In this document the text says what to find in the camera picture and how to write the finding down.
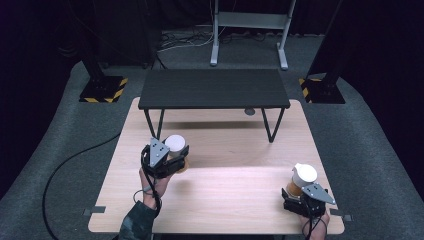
gray carpet floor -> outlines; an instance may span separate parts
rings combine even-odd
[[[233,40],[221,44],[216,69],[278,68],[275,43]],[[340,79],[343,105],[307,104],[298,82],[306,75],[322,37],[289,37],[289,70],[282,72],[290,99],[302,103],[338,207],[353,216],[345,232],[328,239],[423,239],[424,204],[374,115],[360,94]],[[211,45],[175,48],[159,53],[169,69],[207,69]],[[89,80],[82,63],[72,70],[63,99],[42,142],[0,202],[0,239],[51,239],[42,217],[42,196],[49,176],[65,159],[116,136],[148,70],[104,69],[129,79],[117,103],[80,103]],[[95,205],[117,138],[64,164],[51,181],[46,213],[59,239],[112,239],[116,234],[88,230],[83,210]],[[223,236],[163,235],[166,239],[220,239]],[[227,236],[225,239],[270,239],[270,236]],[[302,239],[288,236],[286,239]]]

black stand base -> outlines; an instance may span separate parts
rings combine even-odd
[[[308,103],[345,104],[345,100],[335,84],[329,85],[320,79],[299,79],[303,96]]]
[[[128,79],[118,76],[104,76],[98,81],[90,79],[80,95],[80,102],[117,102]]]

black tabletop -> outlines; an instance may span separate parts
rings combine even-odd
[[[277,69],[152,70],[139,109],[289,108]]]

wire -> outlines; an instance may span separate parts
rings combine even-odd
[[[42,200],[42,206],[41,206],[41,209],[42,209],[42,212],[43,212],[43,221],[44,221],[44,225],[46,226],[46,228],[47,228],[47,231],[48,231],[49,235],[50,235],[53,239],[58,240],[58,238],[56,237],[56,235],[54,235],[53,230],[50,228],[49,222],[48,222],[48,220],[47,220],[47,213],[46,213],[46,196],[47,196],[47,190],[49,189],[50,183],[51,183],[51,181],[52,181],[52,179],[53,179],[54,175],[56,174],[56,172],[57,172],[57,171],[58,171],[58,170],[59,170],[59,169],[60,169],[63,165],[65,165],[65,163],[69,162],[69,161],[70,161],[70,160],[72,160],[74,157],[76,157],[76,156],[78,156],[78,155],[80,155],[80,154],[82,154],[82,153],[84,153],[84,152],[90,151],[90,150],[92,150],[92,149],[94,149],[94,148],[100,147],[100,146],[102,146],[102,145],[104,145],[104,144],[107,144],[107,143],[111,142],[112,140],[114,140],[115,138],[119,137],[119,135],[121,135],[121,133],[118,133],[118,134],[117,134],[117,135],[115,135],[114,137],[112,137],[112,138],[110,138],[110,139],[108,139],[108,140],[106,140],[106,141],[104,141],[104,142],[102,142],[102,143],[99,143],[99,144],[97,144],[97,145],[95,145],[95,146],[92,146],[92,147],[89,147],[89,148],[87,148],[87,149],[84,149],[84,150],[82,150],[82,151],[80,151],[80,152],[78,152],[78,153],[75,153],[74,155],[72,155],[72,156],[68,157],[68,158],[67,158],[67,159],[65,159],[65,160],[64,160],[61,164],[59,164],[59,166],[57,166],[57,167],[56,167],[56,169],[53,171],[53,173],[50,175],[49,180],[47,181],[46,187],[44,188],[44,193],[43,193],[43,200]]]

person's left hand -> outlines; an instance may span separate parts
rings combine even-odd
[[[142,188],[145,189],[147,187],[150,187],[149,182],[147,181],[147,178],[144,175],[143,168],[140,168],[140,170],[138,171],[138,174],[140,175]],[[154,184],[153,177],[150,177],[150,176],[148,177],[150,178],[150,181]],[[166,178],[161,178],[156,180],[155,190],[158,193],[160,198],[163,196],[163,194],[165,194],[166,187],[168,186],[168,183],[169,183],[169,180],[171,180],[171,177],[172,175]],[[156,201],[155,201],[155,198],[153,197],[153,191],[151,189],[146,192],[143,191],[143,203],[144,205],[146,205],[147,207],[151,209],[156,209]]]

